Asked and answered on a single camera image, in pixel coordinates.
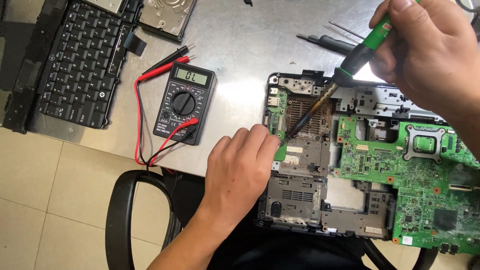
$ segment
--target screwdriver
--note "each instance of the screwdriver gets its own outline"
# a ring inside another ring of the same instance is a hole
[[[151,68],[147,69],[144,73],[142,73],[142,75],[145,75],[147,73],[149,73],[150,71],[154,70],[154,69],[157,69],[161,66],[164,66],[172,61],[174,61],[175,59],[177,59],[178,57],[181,57],[183,54],[187,53],[188,52],[188,48],[195,44],[195,42],[193,42],[192,44],[190,45],[185,45],[179,49],[177,49],[175,52],[173,52],[172,54],[168,55],[167,57],[165,57],[164,59],[162,59],[160,62],[156,63],[155,65],[153,65]]]
[[[332,81],[324,88],[321,95],[315,100],[308,110],[300,117],[295,125],[287,132],[286,139],[292,139],[312,119],[317,111],[330,99],[339,87],[346,87],[353,76],[372,59],[375,51],[385,41],[387,35],[393,29],[390,15],[387,13],[375,26],[365,40],[358,44],[351,53],[343,60],[342,64],[335,68]]]

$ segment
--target floor tile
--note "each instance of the floor tile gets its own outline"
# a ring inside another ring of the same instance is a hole
[[[417,261],[420,249],[418,247],[405,247],[400,258],[398,270],[411,270]],[[469,254],[441,254],[433,263],[432,270],[467,270]]]
[[[139,183],[132,212],[132,237],[162,245],[170,210],[165,195],[156,187]]]
[[[47,214],[35,270],[108,270],[105,230]]]
[[[400,256],[404,247],[402,245],[395,245],[391,241],[385,242],[381,240],[373,240],[373,243],[381,251],[385,258],[387,258],[388,261],[393,264],[393,266],[398,268]],[[378,268],[366,255],[362,257],[362,260],[365,266],[372,270],[378,270]]]
[[[0,128],[0,198],[46,211],[63,142]]]
[[[45,212],[0,199],[0,269],[33,270]]]
[[[65,143],[48,213],[105,228],[116,180],[126,171],[141,169],[133,160]]]
[[[162,250],[162,246],[132,238],[133,264],[135,270],[146,270]]]

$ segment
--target human hand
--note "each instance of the human hand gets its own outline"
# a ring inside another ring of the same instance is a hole
[[[444,118],[478,116],[478,45],[461,8],[449,0],[385,0],[370,28],[387,11],[395,30],[376,51],[373,73]]]
[[[279,143],[260,124],[221,138],[208,157],[205,195],[195,215],[227,237],[265,190]]]

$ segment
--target multimeter display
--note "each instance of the multimeter display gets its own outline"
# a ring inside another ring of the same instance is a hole
[[[153,134],[167,138],[179,125],[197,118],[193,137],[182,142],[198,145],[215,84],[213,71],[173,62]],[[186,128],[175,133],[171,139],[178,141],[185,133]]]
[[[176,77],[180,79],[185,79],[187,81],[195,82],[201,85],[205,85],[207,83],[207,78],[208,78],[208,76],[205,76],[203,74],[195,73],[195,72],[188,71],[181,68],[177,69]]]

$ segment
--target laptop keyboard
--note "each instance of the laptop keyboard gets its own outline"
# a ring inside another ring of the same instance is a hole
[[[42,114],[91,128],[106,113],[125,55],[140,0],[130,0],[122,17],[73,1],[59,28],[41,81]]]

